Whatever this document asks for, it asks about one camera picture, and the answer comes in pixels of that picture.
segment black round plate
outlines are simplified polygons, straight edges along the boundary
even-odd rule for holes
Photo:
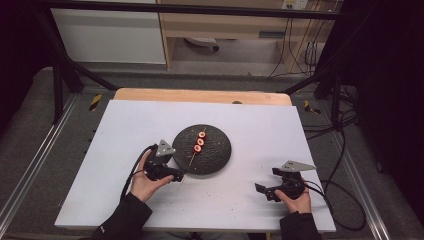
[[[197,135],[203,130],[206,132],[205,145],[202,151],[194,156],[190,165]],[[228,163],[231,157],[231,143],[227,135],[218,128],[205,124],[193,125],[181,131],[175,137],[172,147],[177,150],[174,160],[178,167],[194,175],[216,173]]]

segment sleeve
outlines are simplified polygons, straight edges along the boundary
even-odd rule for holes
[[[131,193],[119,203],[118,207],[91,236],[92,240],[139,239],[142,227],[152,214],[152,210]]]
[[[280,228],[284,240],[321,240],[312,213],[291,213],[280,219]]]

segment person's left hand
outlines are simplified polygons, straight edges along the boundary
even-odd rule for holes
[[[141,158],[136,170],[137,172],[140,172],[134,174],[131,184],[130,192],[142,202],[146,202],[147,200],[149,200],[156,192],[156,190],[170,183],[174,178],[174,176],[170,175],[160,180],[152,181],[144,174],[144,171],[142,171],[144,163],[146,162],[146,159],[151,152],[151,150],[147,151]]]

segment white board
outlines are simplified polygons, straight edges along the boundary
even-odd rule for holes
[[[287,160],[314,165],[295,107],[122,100],[110,101],[55,225],[99,226],[118,205],[140,153],[160,139],[172,144],[180,131],[196,124],[225,132],[232,145],[231,158],[215,174],[187,175],[183,184],[159,189],[147,202],[153,215],[144,229],[279,231],[279,219],[288,210],[257,193],[255,183],[280,185],[271,169]],[[173,159],[169,166],[176,167]],[[302,176],[321,186],[315,170]],[[318,230],[335,231],[322,197],[313,191],[310,195]]]

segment horizontal bar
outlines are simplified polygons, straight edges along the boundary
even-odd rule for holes
[[[122,12],[156,12],[156,13],[186,13],[210,14],[229,16],[276,17],[298,19],[349,20],[358,17],[352,13],[297,11],[286,9],[242,8],[223,6],[198,6],[177,4],[148,4],[148,3],[118,3],[69,0],[38,0],[39,4],[48,8],[79,9],[97,11]]]

